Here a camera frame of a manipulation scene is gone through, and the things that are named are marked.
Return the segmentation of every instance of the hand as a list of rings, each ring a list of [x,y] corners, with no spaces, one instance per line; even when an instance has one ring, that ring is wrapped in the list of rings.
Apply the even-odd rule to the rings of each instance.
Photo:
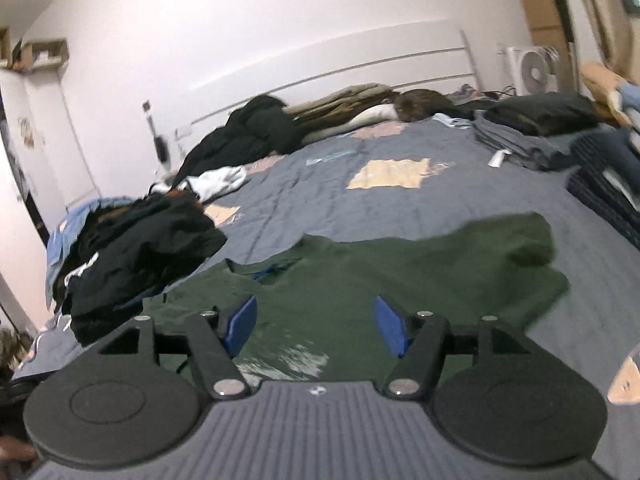
[[[31,444],[22,442],[12,436],[0,436],[0,464],[11,462],[31,462],[38,457]],[[4,473],[0,471],[0,480],[4,479]]]

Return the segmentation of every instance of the white door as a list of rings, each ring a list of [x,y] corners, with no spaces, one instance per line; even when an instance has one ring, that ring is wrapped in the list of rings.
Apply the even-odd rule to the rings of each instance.
[[[31,322],[40,328],[49,318],[44,298],[46,252],[22,202],[2,144],[0,210],[0,275],[10,290],[8,293],[0,286],[0,303],[9,306],[17,300]]]
[[[0,96],[15,155],[42,221],[52,232],[66,216],[65,201],[34,124],[23,77],[10,70],[0,70]]]
[[[47,160],[69,209],[100,196],[84,160],[69,118],[60,79],[55,70],[41,70],[24,78]]]

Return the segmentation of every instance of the black clothing pile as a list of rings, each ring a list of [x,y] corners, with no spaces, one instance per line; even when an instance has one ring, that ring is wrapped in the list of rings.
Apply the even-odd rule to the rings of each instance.
[[[505,99],[490,107],[484,118],[534,137],[570,134],[600,122],[591,101],[574,92]]]
[[[468,103],[462,103],[459,105],[449,105],[441,107],[438,112],[448,115],[451,118],[466,119],[467,121],[473,121],[476,118],[476,111],[488,110],[496,104],[496,101],[492,99],[475,99]]]
[[[95,261],[69,280],[62,313],[71,315],[78,342],[90,344],[138,314],[143,298],[193,272],[225,242],[190,192],[139,200],[81,233],[78,261]]]
[[[475,114],[476,140],[505,150],[508,161],[534,171],[570,168],[572,142],[601,130],[593,104],[576,93],[513,97]]]
[[[78,238],[69,248],[69,253],[64,259],[62,267],[60,268],[60,271],[53,283],[52,296],[56,301],[56,304],[62,304],[62,301],[65,299],[65,276],[72,270],[80,267],[82,264],[87,263],[95,254],[96,251],[93,253],[90,252],[92,247],[89,245],[89,240],[92,238],[97,227],[129,210],[133,204],[134,203],[116,207],[99,207],[87,216],[84,221],[84,225],[82,226],[82,230],[78,233]]]
[[[421,121],[440,112],[443,108],[452,106],[453,103],[449,98],[440,92],[425,88],[408,90],[394,99],[398,119],[405,123]]]
[[[574,142],[580,169],[566,188],[640,249],[640,153],[630,142],[633,134],[620,128]]]
[[[225,126],[216,128],[189,152],[174,184],[205,171],[244,166],[271,152],[285,155],[299,149],[304,133],[282,111],[283,106],[275,97],[258,95],[233,111]]]

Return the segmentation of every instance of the folded clothes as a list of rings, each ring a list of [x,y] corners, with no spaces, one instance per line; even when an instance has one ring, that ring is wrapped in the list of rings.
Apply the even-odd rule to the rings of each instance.
[[[338,90],[318,101],[286,107],[284,113],[295,117],[304,134],[341,126],[359,113],[398,95],[386,85],[369,83]]]
[[[494,104],[484,116],[532,137],[568,134],[600,122],[591,101],[574,92],[512,97]]]
[[[247,170],[244,166],[237,166],[205,171],[200,176],[188,176],[174,188],[194,192],[200,201],[205,203],[235,191],[246,180]],[[167,184],[158,182],[153,184],[149,192],[166,194],[170,189]]]
[[[628,217],[619,213],[620,208],[612,206],[612,203],[620,201],[615,193],[606,192],[601,187],[594,186],[593,181],[583,170],[578,170],[569,177],[566,188],[569,193],[606,220],[640,250],[640,226],[638,226],[638,222],[630,222]]]
[[[61,311],[71,315],[71,330],[85,345],[134,316],[140,296],[193,272],[226,237],[193,194],[179,192],[136,202],[81,241],[86,262],[98,250],[99,257],[71,277]]]
[[[581,136],[612,130],[603,124],[591,130],[553,137],[526,136],[518,130],[489,120],[488,112],[478,112],[474,121],[476,140],[492,150],[509,150],[508,160],[534,171],[560,171],[575,164],[571,154],[572,143]]]
[[[589,156],[594,164],[602,166],[601,171],[611,168],[629,186],[631,193],[640,194],[640,155],[632,150],[629,128],[617,131],[596,133],[584,143],[576,146],[578,150],[592,149],[596,157]]]
[[[628,130],[611,132],[608,136],[625,139]],[[625,192],[628,183],[614,169],[620,168],[620,161],[610,156],[609,141],[602,134],[591,134],[572,144],[571,152],[580,170],[569,178],[567,189],[640,248],[640,213],[634,197]]]
[[[306,134],[302,139],[302,145],[306,146],[318,140],[327,139],[340,134],[345,134],[372,124],[381,123],[383,121],[397,121],[398,114],[393,104],[375,105],[356,115],[351,121],[340,126],[333,126]]]

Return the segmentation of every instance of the brown cloth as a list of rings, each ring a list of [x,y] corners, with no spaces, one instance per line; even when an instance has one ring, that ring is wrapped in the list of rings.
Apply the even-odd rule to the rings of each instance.
[[[596,106],[596,110],[604,120],[612,116],[620,126],[633,126],[628,115],[621,110],[621,103],[616,100],[616,95],[620,96],[618,94],[620,85],[626,82],[625,78],[597,61],[582,63],[580,65],[580,78],[589,89],[589,92],[591,92],[594,101],[600,104],[599,107]],[[608,110],[608,114],[606,112],[603,113],[604,108]]]
[[[283,111],[295,116],[296,126],[308,134],[351,121],[364,110],[397,95],[389,86],[368,83],[343,88],[316,101],[286,107]]]

